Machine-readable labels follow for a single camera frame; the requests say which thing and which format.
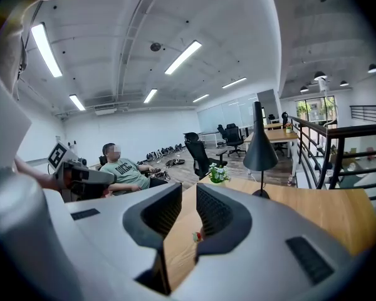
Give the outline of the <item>flowering plant in white pot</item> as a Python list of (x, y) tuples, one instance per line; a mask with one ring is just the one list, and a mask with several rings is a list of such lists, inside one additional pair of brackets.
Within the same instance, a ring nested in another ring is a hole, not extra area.
[(219, 184), (224, 181), (230, 181), (231, 177), (229, 176), (228, 169), (226, 166), (217, 165), (216, 163), (212, 163), (209, 166), (209, 179), (214, 184)]

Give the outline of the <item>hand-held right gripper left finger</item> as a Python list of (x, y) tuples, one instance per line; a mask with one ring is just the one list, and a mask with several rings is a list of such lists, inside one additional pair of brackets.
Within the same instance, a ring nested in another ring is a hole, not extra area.
[(182, 209), (181, 184), (73, 203), (44, 195), (83, 296), (170, 295), (164, 239)]

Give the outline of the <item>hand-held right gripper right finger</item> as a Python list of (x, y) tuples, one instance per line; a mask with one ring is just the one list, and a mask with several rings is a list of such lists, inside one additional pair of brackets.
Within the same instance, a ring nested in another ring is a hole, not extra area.
[(205, 238), (176, 301), (330, 301), (367, 257), (284, 204), (210, 184), (196, 193)]

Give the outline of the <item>person's beige shirt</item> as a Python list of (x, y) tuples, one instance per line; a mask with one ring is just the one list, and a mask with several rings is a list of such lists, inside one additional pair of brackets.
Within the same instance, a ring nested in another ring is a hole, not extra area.
[(16, 103), (18, 76), (28, 64), (23, 41), (26, 2), (0, 4), (0, 168), (13, 165), (31, 121)]

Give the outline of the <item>person's left forearm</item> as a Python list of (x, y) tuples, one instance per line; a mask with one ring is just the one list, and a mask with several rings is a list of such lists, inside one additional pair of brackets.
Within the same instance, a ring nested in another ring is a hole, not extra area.
[(24, 162), (18, 156), (15, 156), (14, 158), (14, 166), (19, 173), (34, 178), (43, 189), (52, 189), (55, 191), (60, 190), (57, 180), (55, 179), (53, 174), (49, 175), (41, 173), (37, 169)]

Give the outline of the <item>ceiling strip lights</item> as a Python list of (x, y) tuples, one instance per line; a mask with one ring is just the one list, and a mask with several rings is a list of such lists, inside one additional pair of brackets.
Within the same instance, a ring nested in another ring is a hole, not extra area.
[[(61, 77), (61, 70), (54, 58), (53, 52), (51, 50), (51, 45), (49, 44), (48, 37), (46, 34), (46, 29), (43, 23), (38, 24), (36, 26), (33, 26), (31, 28), (31, 32), (33, 34), (33, 38), (35, 40), (36, 46), (38, 47), (39, 52), (41, 53), (41, 56), (44, 59), (44, 62), (48, 66), (50, 72), (53, 74), (55, 78)], [(200, 42), (194, 40), (174, 61), (173, 63), (168, 67), (168, 69), (165, 71), (166, 75), (171, 75), (173, 72), (175, 72), (178, 67), (183, 64), (190, 56), (192, 56), (198, 49), (201, 48)], [(230, 86), (233, 86), (237, 83), (241, 83), (242, 81), (247, 80), (246, 77), (240, 78), (234, 82), (231, 82), (222, 88), (229, 88)], [(152, 88), (151, 91), (149, 91), (148, 95), (145, 97), (145, 100), (143, 103), (149, 103), (151, 99), (153, 99), (154, 95), (157, 93), (156, 88)], [(209, 95), (203, 95), (199, 97), (198, 99), (193, 100), (193, 102), (198, 102), (202, 100), (203, 98), (208, 97)], [(70, 100), (74, 103), (76, 108), (79, 111), (85, 111), (87, 108), (84, 107), (84, 105), (81, 103), (81, 101), (78, 99), (76, 94), (72, 94), (69, 96)]]

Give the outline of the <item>black metal railing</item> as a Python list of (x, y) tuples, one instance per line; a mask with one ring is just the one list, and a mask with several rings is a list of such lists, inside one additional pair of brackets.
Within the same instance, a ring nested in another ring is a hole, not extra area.
[(376, 124), (337, 127), (289, 117), (297, 135), (293, 184), (305, 189), (363, 189), (376, 204)]

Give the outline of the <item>black balcony railing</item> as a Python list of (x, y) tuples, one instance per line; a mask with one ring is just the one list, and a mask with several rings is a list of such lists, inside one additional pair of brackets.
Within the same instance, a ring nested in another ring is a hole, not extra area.
[(376, 123), (376, 105), (350, 106), (351, 118)]

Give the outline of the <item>wooden desk with white legs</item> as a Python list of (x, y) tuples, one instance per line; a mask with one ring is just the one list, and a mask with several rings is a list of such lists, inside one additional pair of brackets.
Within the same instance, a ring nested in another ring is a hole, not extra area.
[(296, 146), (299, 138), (296, 133), (287, 133), (285, 129), (265, 130), (264, 133), (272, 144), (287, 143), (288, 157), (291, 157), (293, 160), (298, 158)]

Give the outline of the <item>white floor lamp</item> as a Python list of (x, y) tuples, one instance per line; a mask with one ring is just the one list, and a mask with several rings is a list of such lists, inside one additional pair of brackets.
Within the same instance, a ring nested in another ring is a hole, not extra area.
[[(319, 76), (319, 77), (316, 77), (315, 80), (318, 82), (318, 85), (319, 85), (319, 88), (320, 88), (320, 92), (323, 94), (324, 96), (324, 101), (325, 102), (329, 102), (329, 104), (331, 104), (333, 106), (333, 108), (335, 110), (337, 110), (337, 105), (335, 102), (332, 102), (330, 99), (329, 99), (329, 96), (327, 95), (327, 91), (328, 91), (328, 83), (327, 83), (327, 80), (326, 80), (326, 76)], [(323, 125), (324, 127), (326, 127), (326, 129), (328, 130), (328, 126), (331, 125), (332, 123), (334, 122), (334, 119), (329, 119), (328, 118), (328, 115), (326, 116), (326, 123)]]

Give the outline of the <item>black cone desk lamp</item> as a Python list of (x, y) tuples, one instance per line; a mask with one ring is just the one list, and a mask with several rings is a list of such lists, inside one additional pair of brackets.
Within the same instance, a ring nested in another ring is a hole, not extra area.
[(261, 172), (260, 189), (253, 192), (253, 195), (269, 199), (269, 195), (264, 189), (264, 171), (268, 171), (277, 165), (278, 156), (264, 130), (262, 107), (259, 101), (253, 104), (253, 119), (254, 132), (246, 150), (243, 164), (250, 171)]

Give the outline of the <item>large glass window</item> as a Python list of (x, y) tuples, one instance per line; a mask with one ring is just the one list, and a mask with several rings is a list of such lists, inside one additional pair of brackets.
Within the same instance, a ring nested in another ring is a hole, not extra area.
[(300, 100), (295, 104), (297, 117), (311, 123), (323, 125), (337, 119), (334, 96)]

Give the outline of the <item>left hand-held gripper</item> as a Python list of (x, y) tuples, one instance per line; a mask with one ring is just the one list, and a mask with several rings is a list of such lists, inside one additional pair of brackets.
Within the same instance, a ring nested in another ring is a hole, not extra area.
[(63, 199), (91, 199), (90, 184), (114, 184), (116, 175), (107, 171), (89, 170), (74, 152), (57, 141), (48, 156), (55, 181)]

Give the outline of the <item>row of black floor devices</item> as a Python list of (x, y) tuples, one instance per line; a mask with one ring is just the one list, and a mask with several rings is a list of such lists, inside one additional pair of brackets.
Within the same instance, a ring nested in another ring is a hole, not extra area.
[(176, 152), (182, 152), (182, 150), (183, 150), (182, 144), (176, 144), (175, 146), (163, 147), (161, 149), (157, 149), (155, 151), (147, 153), (146, 161), (157, 161), (164, 156), (168, 156)]

